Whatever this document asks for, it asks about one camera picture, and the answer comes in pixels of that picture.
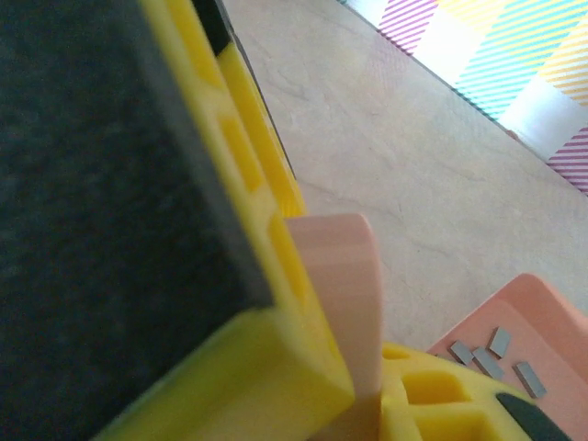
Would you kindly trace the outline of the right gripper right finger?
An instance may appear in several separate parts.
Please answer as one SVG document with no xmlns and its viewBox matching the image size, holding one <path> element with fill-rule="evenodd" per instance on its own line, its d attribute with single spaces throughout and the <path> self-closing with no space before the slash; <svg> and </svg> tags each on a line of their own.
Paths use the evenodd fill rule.
<svg viewBox="0 0 588 441">
<path fill-rule="evenodd" d="M 572 441 L 520 390 L 388 342 L 379 421 L 379 441 Z"/>
</svg>

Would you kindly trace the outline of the grey staple strip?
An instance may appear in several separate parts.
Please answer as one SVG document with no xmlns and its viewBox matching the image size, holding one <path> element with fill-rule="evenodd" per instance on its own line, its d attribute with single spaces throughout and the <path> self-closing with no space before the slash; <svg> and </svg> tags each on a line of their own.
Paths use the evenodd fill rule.
<svg viewBox="0 0 588 441">
<path fill-rule="evenodd" d="M 511 342 L 510 333 L 503 327 L 496 327 L 486 348 L 497 358 L 501 359 L 507 353 L 509 344 Z"/>
<path fill-rule="evenodd" d="M 534 399 L 540 399 L 546 395 L 547 390 L 539 379 L 535 370 L 528 362 L 519 362 L 513 365 L 516 376 L 523 384 L 527 393 Z"/>
<path fill-rule="evenodd" d="M 473 360 L 477 367 L 492 379 L 502 379 L 504 372 L 489 352 L 483 347 L 477 347 L 472 352 Z"/>
<path fill-rule="evenodd" d="M 452 355 L 455 360 L 463 365 L 467 366 L 473 361 L 474 355 L 471 353 L 469 348 L 461 341 L 455 341 L 448 349 L 448 353 Z"/>
</svg>

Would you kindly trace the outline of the pink plastic tray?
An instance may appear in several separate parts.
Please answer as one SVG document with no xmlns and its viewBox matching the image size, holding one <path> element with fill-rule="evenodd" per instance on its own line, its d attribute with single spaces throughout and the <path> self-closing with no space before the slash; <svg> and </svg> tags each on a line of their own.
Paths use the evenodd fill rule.
<svg viewBox="0 0 588 441">
<path fill-rule="evenodd" d="M 531 274 L 514 278 L 433 344 L 428 352 L 454 359 L 457 340 L 470 351 L 486 348 L 496 327 L 511 335 L 502 382 L 536 402 L 573 441 L 588 441 L 588 317 L 550 284 Z M 532 398 L 513 365 L 528 362 L 547 393 Z"/>
</svg>

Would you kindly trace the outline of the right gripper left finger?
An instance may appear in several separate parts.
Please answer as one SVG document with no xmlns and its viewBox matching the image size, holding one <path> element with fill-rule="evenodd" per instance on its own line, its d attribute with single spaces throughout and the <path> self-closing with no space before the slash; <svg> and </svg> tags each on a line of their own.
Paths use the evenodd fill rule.
<svg viewBox="0 0 588 441">
<path fill-rule="evenodd" d="M 0 0 L 0 441 L 306 441 L 353 403 L 222 0 Z"/>
</svg>

